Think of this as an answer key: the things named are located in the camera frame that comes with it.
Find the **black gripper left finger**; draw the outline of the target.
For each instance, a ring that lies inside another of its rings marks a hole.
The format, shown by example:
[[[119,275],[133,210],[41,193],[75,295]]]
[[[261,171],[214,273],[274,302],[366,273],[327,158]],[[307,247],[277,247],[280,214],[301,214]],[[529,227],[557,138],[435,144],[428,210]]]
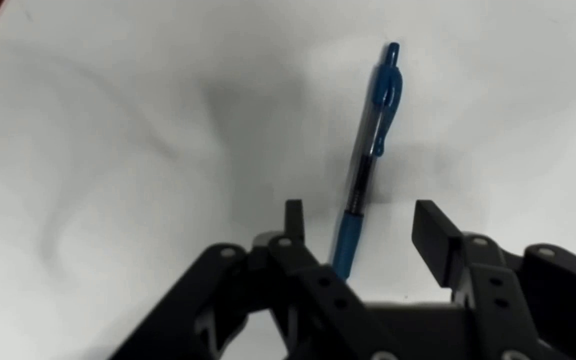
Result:
[[[286,360],[363,360],[368,341],[353,327],[366,311],[350,288],[304,243],[301,199],[284,205],[284,227],[251,249],[209,246],[110,360],[221,360],[248,316],[269,309]]]

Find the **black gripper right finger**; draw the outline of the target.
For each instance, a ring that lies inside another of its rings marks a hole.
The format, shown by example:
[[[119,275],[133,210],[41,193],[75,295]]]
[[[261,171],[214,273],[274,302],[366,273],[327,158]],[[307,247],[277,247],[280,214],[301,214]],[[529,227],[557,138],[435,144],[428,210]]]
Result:
[[[415,205],[412,243],[470,314],[485,360],[576,360],[576,254],[532,243],[523,256],[462,231],[432,199]]]

